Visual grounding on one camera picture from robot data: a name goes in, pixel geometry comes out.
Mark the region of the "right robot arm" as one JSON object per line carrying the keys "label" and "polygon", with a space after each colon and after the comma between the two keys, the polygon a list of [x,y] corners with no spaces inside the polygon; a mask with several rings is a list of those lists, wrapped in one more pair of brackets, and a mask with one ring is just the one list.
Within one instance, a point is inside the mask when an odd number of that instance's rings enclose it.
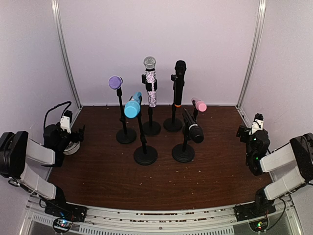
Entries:
{"label": "right robot arm", "polygon": [[270,144],[268,132],[240,126],[237,134],[246,144],[246,166],[254,176],[270,173],[292,162],[296,166],[280,179],[272,182],[255,193],[255,201],[236,206],[236,213],[243,215],[248,211],[254,216],[275,212],[274,200],[309,184],[313,180],[313,134],[292,138],[280,148],[268,153]]}

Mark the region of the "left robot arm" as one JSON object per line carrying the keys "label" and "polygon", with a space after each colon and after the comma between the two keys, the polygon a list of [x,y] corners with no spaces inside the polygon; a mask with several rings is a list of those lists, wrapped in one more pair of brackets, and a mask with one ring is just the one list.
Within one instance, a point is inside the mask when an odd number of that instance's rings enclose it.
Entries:
{"label": "left robot arm", "polygon": [[63,190],[32,170],[26,159],[45,167],[61,167],[65,155],[78,151],[80,142],[84,140],[84,132],[85,127],[74,133],[58,131],[48,138],[47,147],[30,139],[27,131],[3,133],[0,138],[0,175],[8,178],[11,185],[38,195],[51,205],[59,217],[68,216],[73,209],[67,203]]}

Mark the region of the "black stand of blue microphone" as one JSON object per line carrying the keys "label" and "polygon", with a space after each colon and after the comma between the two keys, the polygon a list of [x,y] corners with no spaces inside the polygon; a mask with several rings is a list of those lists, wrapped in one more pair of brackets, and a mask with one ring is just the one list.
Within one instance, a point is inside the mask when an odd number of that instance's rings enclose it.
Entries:
{"label": "black stand of blue microphone", "polygon": [[134,160],[139,165],[151,165],[157,160],[157,150],[154,147],[147,145],[142,126],[141,112],[137,115],[137,120],[140,130],[141,147],[138,147],[134,151]]}

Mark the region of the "pink microphone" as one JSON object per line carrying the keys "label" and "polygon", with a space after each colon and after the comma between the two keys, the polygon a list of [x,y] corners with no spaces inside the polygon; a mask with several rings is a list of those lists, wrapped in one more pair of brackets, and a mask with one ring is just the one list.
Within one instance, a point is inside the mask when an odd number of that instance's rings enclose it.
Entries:
{"label": "pink microphone", "polygon": [[199,112],[205,112],[207,109],[207,105],[204,101],[193,97],[191,99],[194,108]]}

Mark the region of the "black microphone with white band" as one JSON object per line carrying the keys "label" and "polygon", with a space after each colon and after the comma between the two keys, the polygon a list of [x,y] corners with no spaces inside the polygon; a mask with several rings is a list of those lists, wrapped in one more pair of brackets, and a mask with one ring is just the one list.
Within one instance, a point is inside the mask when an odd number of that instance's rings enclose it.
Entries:
{"label": "black microphone with white band", "polygon": [[203,130],[198,125],[194,117],[190,114],[190,112],[187,109],[183,108],[182,116],[185,122],[184,134],[187,136],[187,138],[195,143],[203,142]]}

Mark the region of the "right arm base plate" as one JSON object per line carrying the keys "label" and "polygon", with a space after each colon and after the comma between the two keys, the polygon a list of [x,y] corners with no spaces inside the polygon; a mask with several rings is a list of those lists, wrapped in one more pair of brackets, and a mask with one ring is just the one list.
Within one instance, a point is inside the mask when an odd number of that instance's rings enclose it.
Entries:
{"label": "right arm base plate", "polygon": [[250,220],[276,212],[276,208],[273,205],[259,207],[256,205],[256,203],[249,203],[244,205],[237,204],[233,209],[237,221]]}

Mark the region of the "black stand of purple microphone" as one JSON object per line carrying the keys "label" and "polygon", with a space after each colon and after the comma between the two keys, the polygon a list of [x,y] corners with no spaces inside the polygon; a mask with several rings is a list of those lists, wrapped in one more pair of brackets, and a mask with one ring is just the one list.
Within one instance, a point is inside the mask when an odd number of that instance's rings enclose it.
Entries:
{"label": "black stand of purple microphone", "polygon": [[116,90],[118,99],[119,99],[119,107],[121,112],[120,121],[123,125],[123,129],[119,130],[116,133],[116,140],[121,144],[129,144],[136,140],[136,131],[132,128],[127,128],[126,125],[126,116],[124,114],[123,103],[122,103],[122,89],[119,88]]}

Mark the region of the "purple microphone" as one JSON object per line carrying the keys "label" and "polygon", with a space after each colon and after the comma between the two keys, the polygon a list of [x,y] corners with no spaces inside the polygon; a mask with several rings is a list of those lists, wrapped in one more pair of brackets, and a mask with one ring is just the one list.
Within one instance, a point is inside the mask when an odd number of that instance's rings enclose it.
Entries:
{"label": "purple microphone", "polygon": [[108,85],[113,90],[120,89],[122,84],[123,84],[123,79],[117,75],[110,77],[108,80]]}

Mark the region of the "black stand of pink microphone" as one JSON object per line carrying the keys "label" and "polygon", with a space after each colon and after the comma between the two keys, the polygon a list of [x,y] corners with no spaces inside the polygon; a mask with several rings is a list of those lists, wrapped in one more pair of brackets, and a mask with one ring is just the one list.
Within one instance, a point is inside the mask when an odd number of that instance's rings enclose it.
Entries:
{"label": "black stand of pink microphone", "polygon": [[199,132],[199,126],[193,116],[190,114],[190,112],[186,109],[183,108],[182,112],[183,120],[185,123],[184,126],[184,133],[192,134],[194,136],[196,133]]}

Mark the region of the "blue microphone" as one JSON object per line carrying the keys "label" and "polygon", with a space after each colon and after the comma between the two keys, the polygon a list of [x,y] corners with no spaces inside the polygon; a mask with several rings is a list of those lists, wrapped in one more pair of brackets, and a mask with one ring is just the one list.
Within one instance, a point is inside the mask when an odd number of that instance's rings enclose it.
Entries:
{"label": "blue microphone", "polygon": [[135,118],[141,110],[142,93],[136,92],[126,103],[124,114],[127,118]]}

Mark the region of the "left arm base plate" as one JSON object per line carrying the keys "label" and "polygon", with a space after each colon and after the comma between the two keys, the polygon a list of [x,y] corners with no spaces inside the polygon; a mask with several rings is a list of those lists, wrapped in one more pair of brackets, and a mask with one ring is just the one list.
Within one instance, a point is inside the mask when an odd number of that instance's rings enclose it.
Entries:
{"label": "left arm base plate", "polygon": [[65,209],[49,204],[45,208],[45,213],[72,222],[84,222],[87,210],[87,207],[73,204],[66,204]]}

